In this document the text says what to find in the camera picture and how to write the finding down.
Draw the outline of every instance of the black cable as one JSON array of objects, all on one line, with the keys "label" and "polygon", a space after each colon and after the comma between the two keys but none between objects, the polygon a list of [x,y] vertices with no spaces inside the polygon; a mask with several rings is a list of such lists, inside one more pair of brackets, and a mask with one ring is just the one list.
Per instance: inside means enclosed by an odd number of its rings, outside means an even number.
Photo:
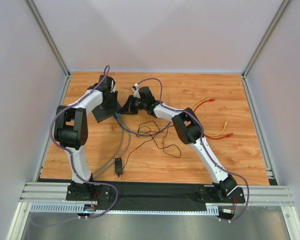
[{"label": "black cable", "polygon": [[[159,126],[157,125],[157,123],[156,123],[155,121],[151,120],[151,121],[143,122],[143,123],[140,123],[140,124],[139,124],[138,131],[137,131],[138,135],[136,135],[137,138],[139,138],[139,137],[141,137],[141,136],[143,136],[143,135],[146,135],[146,134],[152,132],[152,129],[151,129],[150,127],[148,127],[148,126],[141,126],[141,125],[148,124],[148,123],[151,123],[151,122],[153,122],[153,123],[155,124],[155,126],[158,128],[158,131],[160,131],[160,128],[159,128]],[[157,147],[158,149],[162,149],[163,152],[164,152],[165,154],[167,154],[167,155],[169,155],[169,156],[172,156],[172,157],[174,157],[174,158],[180,158],[180,157],[181,157],[181,150],[180,150],[180,148],[179,148],[177,145],[175,145],[175,144],[170,144],[170,145],[168,145],[168,146],[164,146],[164,138],[168,135],[168,129],[169,129],[170,127],[172,127],[172,126],[169,126],[169,127],[167,128],[166,133],[165,133],[165,136],[162,138],[162,147],[159,147],[158,144],[157,144],[157,141],[155,140],[155,137],[156,137],[157,135],[154,135],[154,136],[151,135],[151,136],[150,136],[150,137],[151,137],[150,140],[144,141],[142,144],[140,144],[138,147],[136,147],[134,150],[132,150],[132,151],[128,154],[128,157],[126,158],[126,162],[125,162],[125,164],[124,164],[122,170],[126,167],[128,161],[129,161],[129,156],[130,156],[134,151],[136,151],[136,150],[139,149],[141,146],[143,146],[145,143],[151,142],[152,140],[154,141],[156,147]],[[140,131],[141,128],[148,128],[149,131],[147,131],[147,132]],[[175,147],[179,150],[179,153],[180,153],[179,156],[175,156],[175,155],[170,154],[170,153],[168,153],[168,152],[165,151],[165,149],[167,149],[167,148],[169,148],[169,147],[172,147],[172,146],[175,146]]]}]

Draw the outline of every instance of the white wall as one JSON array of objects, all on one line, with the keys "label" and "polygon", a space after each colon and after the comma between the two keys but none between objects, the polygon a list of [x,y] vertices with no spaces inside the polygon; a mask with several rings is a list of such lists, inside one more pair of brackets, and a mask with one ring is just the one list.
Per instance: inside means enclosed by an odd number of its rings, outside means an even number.
[{"label": "white wall", "polygon": [[65,76],[23,0],[0,0],[0,240],[32,180]]},{"label": "white wall", "polygon": [[241,73],[282,0],[35,0],[71,71]]},{"label": "white wall", "polygon": [[280,184],[300,218],[300,0],[294,0],[248,82]]}]

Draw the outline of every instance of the gray cable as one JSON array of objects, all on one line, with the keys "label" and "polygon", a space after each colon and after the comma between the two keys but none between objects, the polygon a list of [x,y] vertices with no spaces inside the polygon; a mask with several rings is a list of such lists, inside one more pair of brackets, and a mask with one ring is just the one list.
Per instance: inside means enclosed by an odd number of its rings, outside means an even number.
[{"label": "gray cable", "polygon": [[110,159],[109,159],[105,164],[103,164],[101,167],[99,167],[97,170],[95,170],[95,171],[92,173],[92,176],[95,175],[97,172],[101,171],[105,166],[107,166],[108,163],[111,162],[112,159],[115,158],[115,156],[116,156],[116,155],[118,154],[118,152],[120,151],[120,148],[121,148],[121,146],[122,146],[122,143],[124,142],[124,134],[125,134],[125,130],[122,129],[121,140],[120,140],[120,143],[119,143],[119,146],[118,146],[117,150],[115,151],[115,153],[110,157]]},{"label": "gray cable", "polygon": [[[123,119],[123,117],[121,116],[121,114],[117,114],[118,116],[118,120],[121,122],[121,124],[126,128],[126,129],[129,129],[128,128],[128,125],[127,123],[125,122],[125,120]],[[118,156],[118,158],[121,158],[128,150],[129,146],[130,146],[130,142],[131,142],[131,133],[128,132],[128,143],[125,147],[125,149],[123,150],[123,152]],[[103,170],[101,170],[101,172],[98,173],[97,176],[95,176],[95,179],[98,178],[100,175],[102,175],[106,170],[108,170],[108,168],[110,168],[113,164],[115,163],[115,161],[113,161],[111,164],[109,164],[106,168],[104,168]]]}]

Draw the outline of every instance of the wood-grain platform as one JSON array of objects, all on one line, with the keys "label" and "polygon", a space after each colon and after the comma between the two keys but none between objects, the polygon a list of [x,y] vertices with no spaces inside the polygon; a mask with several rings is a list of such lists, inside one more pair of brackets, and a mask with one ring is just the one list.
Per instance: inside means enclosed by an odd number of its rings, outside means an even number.
[{"label": "wood-grain platform", "polygon": [[[98,81],[100,74],[100,72],[75,72],[69,84],[64,105],[68,105],[82,96],[87,87]],[[135,72],[111,72],[109,75],[116,80],[115,87],[118,90],[118,101],[121,105],[132,94],[132,85],[149,77],[159,78],[162,81],[162,101],[172,107],[184,109],[202,97],[215,98],[216,101],[204,103],[195,112],[205,129],[205,133],[219,133],[225,121],[228,121],[228,125],[223,135],[234,133],[234,136],[225,139],[208,139],[215,155],[227,170],[244,176],[249,184],[269,184],[240,75]],[[149,80],[144,82],[142,86],[149,86],[156,99],[159,98],[160,86],[157,81]],[[137,131],[140,123],[150,120],[154,120],[161,129],[167,125],[167,121],[151,117],[145,111],[139,111],[138,115],[124,115],[123,117],[132,131]],[[147,124],[147,126],[155,131],[153,123]],[[86,155],[88,165],[94,172],[116,151],[122,129],[113,117],[97,123],[91,113],[88,115],[88,131]],[[155,137],[160,147],[165,134],[164,131]],[[126,162],[129,152],[147,139],[147,137],[132,135],[130,147],[122,157],[123,163]],[[126,147],[127,141],[128,134],[125,132],[120,153]],[[156,147],[153,141],[150,141],[130,155],[124,174],[120,178],[115,175],[112,165],[98,179],[211,183],[211,178],[199,157],[191,147],[184,145],[178,139],[173,127],[169,129],[164,142],[165,145],[176,144],[181,149],[181,157],[175,158],[166,155]],[[166,151],[171,154],[178,154],[173,147],[166,149]],[[70,165],[63,150],[53,144],[50,146],[40,177],[42,179],[71,178]],[[239,184],[244,184],[240,178],[236,178],[236,180]]]}]

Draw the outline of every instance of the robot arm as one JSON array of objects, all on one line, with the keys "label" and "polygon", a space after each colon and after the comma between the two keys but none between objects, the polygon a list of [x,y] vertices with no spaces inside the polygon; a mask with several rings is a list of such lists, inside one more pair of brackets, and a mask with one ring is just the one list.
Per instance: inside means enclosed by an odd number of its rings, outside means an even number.
[{"label": "robot arm", "polygon": [[[68,109],[58,117],[54,127],[54,139],[59,141],[62,147],[72,152],[74,168],[86,181],[92,180],[92,173],[87,164],[85,146],[88,139],[87,115],[97,106],[108,109],[110,112],[113,110],[113,114],[117,109],[118,92],[115,90],[115,80],[107,76],[105,81],[91,93],[91,89],[94,86],[89,87],[85,94],[76,101],[76,103],[79,103],[78,105]],[[66,107],[63,105],[59,106],[56,113],[59,113]],[[67,122],[71,121],[73,121],[73,125],[68,125]],[[70,153],[67,151],[65,153],[70,162]],[[72,168],[71,171],[71,180],[75,183],[83,184],[84,182],[76,176]]]},{"label": "robot arm", "polygon": [[[219,168],[225,169],[211,150],[204,135],[201,143],[202,130],[198,123],[185,112],[182,112],[182,109],[174,108],[164,103],[160,104],[159,101],[155,100],[147,86],[138,88],[138,84],[135,84],[132,90],[134,95],[129,96],[127,103],[119,113],[137,114],[138,110],[146,110],[153,117],[173,122],[179,139],[184,144],[190,145],[199,156],[210,174],[213,185],[220,189],[224,196],[229,196],[237,188],[237,183],[232,175]],[[191,108],[186,108],[185,111],[197,119]]]}]

